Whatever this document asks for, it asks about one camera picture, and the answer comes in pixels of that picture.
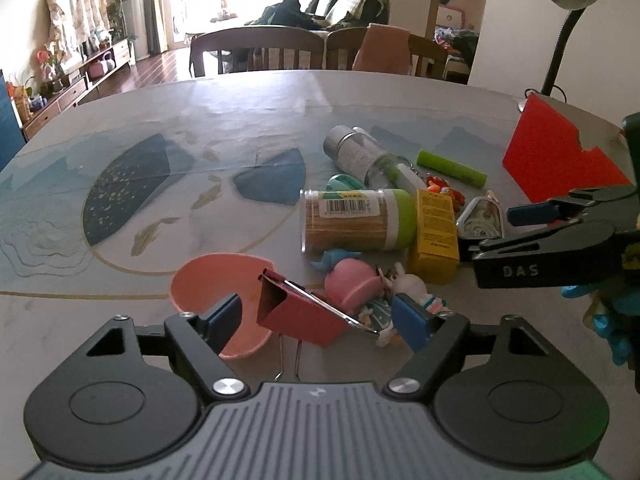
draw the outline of red folder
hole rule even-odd
[[[630,184],[600,148],[584,150],[578,128],[535,94],[527,99],[502,165],[532,202],[577,187]]]
[[[284,276],[274,270],[264,269],[258,279],[262,280],[259,325],[322,347],[347,330],[339,317],[284,285]]]

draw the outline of wooden floor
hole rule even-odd
[[[122,67],[92,91],[82,102],[95,101],[101,97],[121,94],[145,86],[191,79],[189,74],[189,49],[180,48],[142,59],[134,66]]]

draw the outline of barcode label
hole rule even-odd
[[[319,206],[322,218],[363,218],[380,215],[378,200],[369,198],[320,200]]]

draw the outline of yellow box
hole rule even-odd
[[[450,196],[418,190],[418,232],[409,248],[407,270],[427,283],[446,285],[456,274],[460,253]]]

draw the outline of cabinet drawer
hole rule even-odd
[[[115,57],[116,68],[120,68],[121,66],[126,65],[129,62],[129,59],[131,59],[131,54],[129,53],[129,49],[119,54],[116,54],[116,57]]]
[[[60,114],[60,106],[58,105],[58,100],[52,102],[49,106],[47,106],[43,111],[41,111],[37,117],[31,121],[28,126],[24,129],[24,135],[27,139],[33,139],[33,136],[38,133],[42,127],[47,124],[50,120],[52,120],[56,115]]]
[[[60,110],[66,110],[73,103],[75,103],[83,92],[86,91],[86,81],[84,77],[75,83],[73,83],[65,92],[58,98],[60,104]]]
[[[113,45],[113,57],[117,57],[121,52],[129,51],[129,40],[123,40]]]

